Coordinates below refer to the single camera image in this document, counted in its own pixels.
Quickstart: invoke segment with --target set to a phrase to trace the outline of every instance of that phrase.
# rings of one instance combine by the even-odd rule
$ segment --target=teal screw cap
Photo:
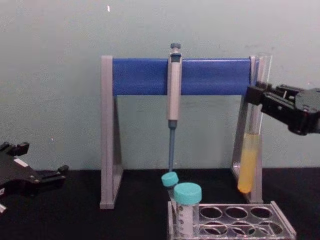
[[[178,204],[193,205],[201,201],[202,190],[198,184],[184,182],[174,187],[173,196]]]
[[[167,172],[161,177],[162,184],[165,187],[172,187],[179,182],[178,175],[174,171]]]

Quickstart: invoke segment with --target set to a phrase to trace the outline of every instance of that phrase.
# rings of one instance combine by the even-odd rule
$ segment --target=gray stand leg
[[[101,57],[101,209],[113,209],[123,174],[113,57]]]
[[[251,57],[251,79],[253,79],[253,74],[255,72],[255,58]],[[236,127],[235,133],[235,140],[234,140],[234,147],[233,147],[233,154],[232,154],[232,165],[231,170],[236,180],[239,178],[240,172],[240,162],[241,162],[241,153],[242,153],[242,146],[243,140],[246,130],[246,122],[247,122],[247,115],[248,115],[248,103],[245,101],[245,97],[241,97],[240,102],[240,109],[239,109],[239,116],[238,122]],[[251,204],[262,204],[262,137],[260,136],[260,144],[259,144],[259,151],[255,169],[255,177],[254,177],[254,184],[252,191],[248,194],[245,194],[245,198],[248,203]]]

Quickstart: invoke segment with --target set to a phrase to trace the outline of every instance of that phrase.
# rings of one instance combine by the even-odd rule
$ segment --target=rack hole
[[[227,226],[218,221],[211,221],[204,224],[203,229],[210,235],[223,235],[228,231]]]
[[[231,229],[238,235],[252,235],[256,232],[255,227],[246,221],[236,221],[231,225]]]
[[[283,231],[282,227],[273,221],[262,221],[259,225],[262,226],[269,235],[278,235]]]
[[[273,215],[266,207],[254,207],[251,209],[251,214],[260,219],[269,219]]]
[[[233,219],[244,219],[248,216],[248,213],[246,210],[244,210],[242,207],[236,207],[236,206],[232,206],[232,207],[228,207],[225,210],[225,213]]]
[[[217,207],[204,207],[200,210],[200,214],[208,219],[218,219],[222,216],[222,211]]]
[[[268,232],[268,230],[265,229],[265,228],[263,228],[263,227],[259,227],[259,230],[260,230],[261,232],[263,232],[264,234],[270,235],[270,232]]]

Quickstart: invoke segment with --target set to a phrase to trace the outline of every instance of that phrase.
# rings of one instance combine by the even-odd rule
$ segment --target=blue pipette holder bar
[[[101,57],[101,209],[114,208],[123,174],[115,97],[166,95],[167,71],[167,58]],[[240,95],[242,108],[251,74],[250,57],[183,59],[181,94]]]

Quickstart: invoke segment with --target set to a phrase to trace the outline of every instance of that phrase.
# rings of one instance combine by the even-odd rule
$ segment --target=pipette stand
[[[183,59],[181,95],[241,95],[232,172],[238,178],[248,103],[244,101],[254,57]],[[167,95],[168,59],[101,57],[101,209],[115,207],[121,184],[121,144],[117,112],[118,95]],[[262,203],[261,150],[249,203]]]
[[[250,79],[254,79],[254,74],[256,73],[256,57],[251,56],[251,69],[250,69]],[[246,130],[246,122],[248,116],[248,107],[249,104],[245,101],[245,96],[241,96],[240,101],[240,109],[238,115],[238,121],[236,126],[236,133],[235,133],[235,140],[234,140],[234,147],[233,147],[233,154],[232,154],[232,164],[231,164],[231,171],[236,180],[239,178],[240,172],[240,161],[241,161],[241,153],[243,147],[243,140]],[[260,135],[260,143],[258,149],[258,156],[255,168],[255,176],[254,176],[254,183],[252,186],[252,190],[248,194],[244,194],[246,200],[250,204],[262,204],[264,201],[262,199],[262,129],[259,133]]]

